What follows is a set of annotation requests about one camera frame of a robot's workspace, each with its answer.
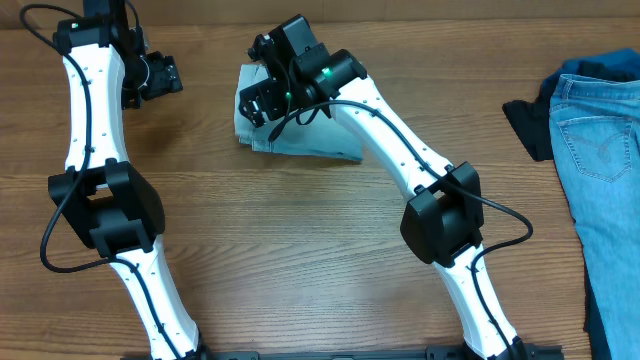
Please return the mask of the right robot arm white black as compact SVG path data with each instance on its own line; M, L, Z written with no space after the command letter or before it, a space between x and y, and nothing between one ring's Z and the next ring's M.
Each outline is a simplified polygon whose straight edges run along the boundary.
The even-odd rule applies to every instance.
M406 205L400 232L411 252L432 265L461 320L466 359L524 359L523 341L502 311L488 276L480 232L479 175L428 147L387 104L349 51L330 53L297 15L248 50L267 79L242 89L239 111L254 127L276 122L269 139L303 114L323 113L359 138L386 169Z

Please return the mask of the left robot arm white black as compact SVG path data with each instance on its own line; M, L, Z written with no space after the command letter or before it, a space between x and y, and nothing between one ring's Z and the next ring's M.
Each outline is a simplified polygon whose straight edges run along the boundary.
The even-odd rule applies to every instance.
M123 112L182 90L175 61L149 52L128 1L86 1L59 22L71 100L65 170L48 180L57 206L82 243L122 279L141 318L152 359L206 359L201 333L181 302L164 252L159 194L130 163Z

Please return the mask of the light blue denim shorts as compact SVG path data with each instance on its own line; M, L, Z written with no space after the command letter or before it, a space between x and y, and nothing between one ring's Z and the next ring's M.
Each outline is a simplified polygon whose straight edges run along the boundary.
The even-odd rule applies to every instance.
M238 141L250 146L255 152L362 161L361 141L322 112L306 126L298 125L292 120L274 142L269 142L268 137L279 122L280 119L267 121L266 125L256 128L239 110L234 112Z

